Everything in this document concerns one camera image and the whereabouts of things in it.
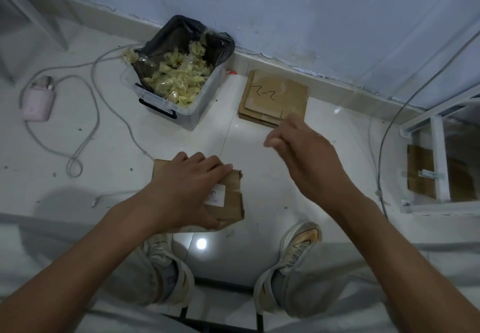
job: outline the shoe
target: shoe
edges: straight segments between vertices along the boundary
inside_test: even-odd
[[[302,222],[290,228],[280,243],[280,259],[271,269],[265,271],[253,288],[253,302],[258,314],[282,311],[272,291],[272,276],[279,271],[286,276],[310,245],[322,240],[320,226],[312,221]]]
[[[190,304],[194,293],[195,278],[188,266],[172,252],[173,235],[155,234],[143,243],[143,252],[154,264],[167,267],[175,261],[178,267],[178,279],[172,293],[161,304],[178,305],[184,308]]]

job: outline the clear plastic container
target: clear plastic container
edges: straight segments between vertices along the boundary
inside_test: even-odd
[[[139,97],[138,101],[146,106],[149,111],[160,115],[184,129],[193,131],[197,126],[202,114],[212,101],[220,87],[222,74],[225,73],[225,63],[217,66],[207,79],[195,101],[188,108],[180,107],[171,101],[163,99],[157,94],[144,89],[138,80],[138,76],[132,66],[128,66],[123,72],[120,81],[130,87]]]

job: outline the sock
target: sock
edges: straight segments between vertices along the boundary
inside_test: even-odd
[[[157,302],[165,301],[173,292],[179,279],[179,268],[177,262],[172,260],[167,266],[162,266],[158,262],[152,261],[153,268],[158,272],[162,279],[162,296]]]
[[[285,281],[285,275],[282,274],[278,269],[276,269],[272,275],[271,286],[272,286],[273,297],[275,298],[277,304],[281,306],[282,309],[285,309],[285,307],[281,303],[284,281]]]

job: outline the black garbage bag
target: black garbage bag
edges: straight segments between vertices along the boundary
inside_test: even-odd
[[[140,59],[148,59],[147,62],[137,61],[131,64],[142,87],[154,93],[153,89],[143,81],[143,78],[152,76],[152,71],[156,70],[154,66],[156,67],[161,61],[164,61],[165,54],[174,51],[175,48],[182,54],[188,54],[190,42],[200,41],[202,35],[206,40],[203,59],[207,65],[216,68],[233,55],[235,41],[228,33],[214,32],[200,21],[177,14],[142,49],[136,50]]]

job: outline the white tile floor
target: white tile floor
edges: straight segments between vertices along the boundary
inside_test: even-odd
[[[101,124],[81,155],[83,174],[69,178],[64,172],[66,160],[45,152],[27,135],[17,110],[17,97],[21,86],[38,69],[92,61],[131,41],[68,21],[60,24],[70,44],[68,52],[56,50],[31,26],[0,35],[0,54],[17,81],[14,87],[0,83],[0,200],[6,213],[96,222],[125,196],[105,197],[92,209],[93,198],[112,191],[140,189],[151,178],[151,161],[135,148],[125,126],[99,102]],[[219,155],[222,161],[243,171],[244,221],[217,233],[176,236],[175,251],[195,275],[252,286],[278,260],[283,234],[303,220],[318,222],[325,241],[347,240],[331,218],[299,193],[275,152],[262,146],[270,129],[237,117],[246,77],[227,76],[198,126],[189,132],[148,112],[120,82],[124,69],[117,60],[102,63],[97,82],[111,106],[128,120],[143,148],[162,159],[171,159],[179,151]],[[58,78],[71,73],[87,79],[89,68],[48,74]],[[375,164],[368,134],[370,130],[376,155],[387,125],[313,98],[309,98],[305,120],[334,144],[352,180],[376,199]],[[50,147],[72,152],[94,121],[95,110],[87,89],[70,80],[57,89],[51,119],[32,128]],[[478,218],[413,217],[400,212],[401,199],[411,197],[402,174],[406,170],[407,143],[394,127],[384,150],[382,183],[392,223],[415,242],[478,240]],[[207,239],[206,249],[196,248],[199,238]],[[206,288],[197,289],[189,309],[191,318],[252,329],[253,313],[251,298]],[[268,315],[265,328],[290,321],[288,317]]]

